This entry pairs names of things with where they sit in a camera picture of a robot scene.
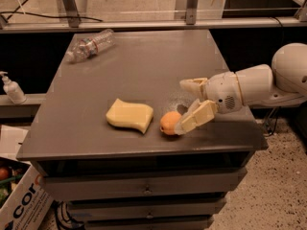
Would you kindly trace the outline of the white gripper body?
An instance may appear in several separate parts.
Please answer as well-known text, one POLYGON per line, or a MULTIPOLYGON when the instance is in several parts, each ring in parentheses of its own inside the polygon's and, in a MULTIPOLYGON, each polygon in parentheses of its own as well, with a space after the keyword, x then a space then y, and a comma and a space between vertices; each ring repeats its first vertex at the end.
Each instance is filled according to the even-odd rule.
POLYGON ((221 114, 235 112, 243 107, 241 90, 237 76, 225 72, 210 78, 205 85, 206 98, 218 106, 221 114))

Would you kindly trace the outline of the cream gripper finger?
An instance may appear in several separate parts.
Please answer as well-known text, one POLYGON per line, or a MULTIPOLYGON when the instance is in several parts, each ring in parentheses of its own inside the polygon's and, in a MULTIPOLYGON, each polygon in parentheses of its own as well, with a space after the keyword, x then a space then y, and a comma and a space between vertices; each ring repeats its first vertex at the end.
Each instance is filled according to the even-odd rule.
POLYGON ((200 127, 215 118, 218 106, 215 102, 195 100, 187 112, 175 124, 175 134, 186 134, 196 127, 200 127))
POLYGON ((179 82, 180 87, 193 94, 198 99, 206 99, 205 86, 208 82, 208 78, 197 78, 189 80, 181 80, 179 82))

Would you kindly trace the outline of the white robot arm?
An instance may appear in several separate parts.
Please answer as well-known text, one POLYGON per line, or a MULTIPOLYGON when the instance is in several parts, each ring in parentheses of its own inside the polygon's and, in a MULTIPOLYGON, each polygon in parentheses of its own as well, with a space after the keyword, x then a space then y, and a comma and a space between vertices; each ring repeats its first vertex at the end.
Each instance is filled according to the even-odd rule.
POLYGON ((307 99, 307 45, 290 43, 276 51, 272 64, 261 64, 211 78, 182 80, 180 87, 197 97, 175 124, 182 135, 244 106, 282 107, 307 99))

